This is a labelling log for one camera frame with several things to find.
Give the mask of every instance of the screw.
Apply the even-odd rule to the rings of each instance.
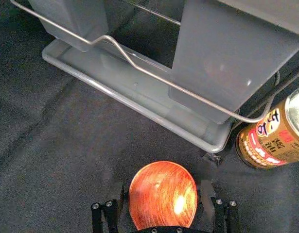
[[[107,206],[107,207],[112,206],[112,201],[108,201],[108,202],[106,202],[106,206]]]
[[[220,200],[220,199],[217,199],[216,203],[219,204],[219,205],[223,204],[222,200]]]
[[[237,203],[236,203],[234,200],[230,201],[229,204],[230,204],[231,206],[236,206],[236,205],[237,205]]]
[[[176,233],[183,233],[183,229],[182,229],[181,227],[178,227],[178,228],[176,229]]]
[[[92,209],[93,209],[93,210],[96,210],[96,209],[99,208],[99,207],[100,207],[99,203],[94,203],[94,204],[92,205]]]

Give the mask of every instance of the beverage can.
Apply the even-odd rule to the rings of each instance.
[[[240,158],[255,168],[271,169],[299,161],[299,88],[236,141]]]

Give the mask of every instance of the wood grain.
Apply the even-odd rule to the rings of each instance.
[[[172,162],[143,167],[129,189],[129,211],[138,230],[153,226],[190,227],[197,189],[190,173]]]

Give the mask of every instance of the black fabric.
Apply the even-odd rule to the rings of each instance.
[[[243,232],[299,233],[299,163],[249,168],[235,132],[216,169],[199,148],[44,62],[52,39],[25,13],[0,24],[1,233],[91,232],[90,205],[159,160],[197,183],[212,179],[221,198],[238,202]],[[135,230],[126,205],[120,228]]]

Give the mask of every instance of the can lid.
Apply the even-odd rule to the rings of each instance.
[[[299,136],[299,88],[287,98],[285,112],[291,127]]]

